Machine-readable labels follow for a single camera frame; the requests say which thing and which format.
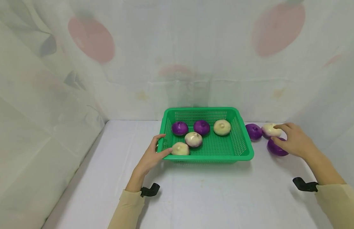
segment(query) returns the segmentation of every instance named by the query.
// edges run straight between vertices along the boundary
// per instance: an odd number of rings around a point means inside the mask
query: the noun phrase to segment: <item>onion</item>
[[[210,125],[205,120],[196,121],[194,124],[194,131],[204,136],[210,132]]]
[[[214,132],[217,135],[224,136],[230,133],[232,127],[227,120],[218,120],[214,123]]]
[[[189,147],[199,147],[202,144],[202,137],[199,133],[190,132],[185,136],[185,142]]]
[[[185,143],[177,142],[172,146],[172,155],[190,155],[190,149]]]
[[[177,121],[175,123],[173,123],[172,125],[172,133],[174,133],[175,135],[185,135],[186,133],[188,133],[188,126],[186,123],[184,123],[183,121]]]
[[[257,141],[262,137],[262,129],[259,126],[257,126],[256,124],[254,124],[254,123],[247,124],[246,129],[247,129],[249,138],[252,141]]]
[[[266,123],[262,126],[262,131],[265,137],[280,137],[281,129],[275,129],[275,123]]]
[[[286,141],[282,137],[279,137],[279,139],[281,141]],[[288,152],[286,152],[285,150],[281,149],[278,145],[276,145],[271,138],[269,139],[269,142],[268,142],[268,150],[269,150],[269,152],[271,152],[272,154],[275,154],[276,156],[288,155]]]

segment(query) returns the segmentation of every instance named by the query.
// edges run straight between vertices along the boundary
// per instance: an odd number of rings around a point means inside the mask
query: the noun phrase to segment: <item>black clip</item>
[[[156,183],[153,183],[151,188],[143,187],[140,190],[141,191],[141,197],[144,197],[144,196],[155,196],[158,193],[159,188],[160,188],[160,186],[158,184],[156,184]]]
[[[300,191],[311,191],[311,192],[318,191],[317,182],[305,183],[301,177],[296,177],[293,179],[293,183]]]

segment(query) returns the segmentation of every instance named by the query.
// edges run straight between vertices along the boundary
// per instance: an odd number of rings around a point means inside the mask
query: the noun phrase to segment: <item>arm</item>
[[[318,181],[316,198],[335,229],[354,228],[354,190],[339,175],[329,159],[312,140],[293,124],[285,123],[274,128],[282,129],[288,139],[273,137],[275,144],[290,154],[301,157]]]
[[[135,167],[129,183],[122,191],[119,204],[110,221],[108,229],[135,229],[139,215],[144,206],[145,198],[141,197],[141,186],[148,172],[160,162],[165,156],[172,152],[172,149],[163,150],[160,153],[155,152],[155,146],[158,139],[165,135],[154,136],[148,149],[141,157],[138,165]]]

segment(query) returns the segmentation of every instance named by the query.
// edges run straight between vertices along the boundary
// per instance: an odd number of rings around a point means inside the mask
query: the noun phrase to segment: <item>white onion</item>
[[[185,142],[190,147],[199,147],[202,144],[202,136],[196,132],[190,132],[185,136]]]
[[[276,126],[275,123],[266,123],[262,126],[262,132],[266,137],[280,137],[281,129],[275,129],[274,126]]]
[[[187,144],[177,142],[172,146],[172,155],[190,155],[190,149]]]
[[[232,127],[227,120],[218,120],[214,123],[214,132],[217,135],[224,136],[230,133]]]

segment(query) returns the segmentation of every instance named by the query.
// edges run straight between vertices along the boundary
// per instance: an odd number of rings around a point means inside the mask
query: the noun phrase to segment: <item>person's left hand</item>
[[[156,152],[155,148],[158,143],[158,139],[163,137],[165,137],[165,134],[156,135],[153,137],[152,142],[150,143],[148,149],[146,149],[144,155],[141,157],[136,169],[140,170],[144,174],[147,174],[149,170],[160,162],[160,160],[172,152],[172,148],[165,149],[159,153]]]

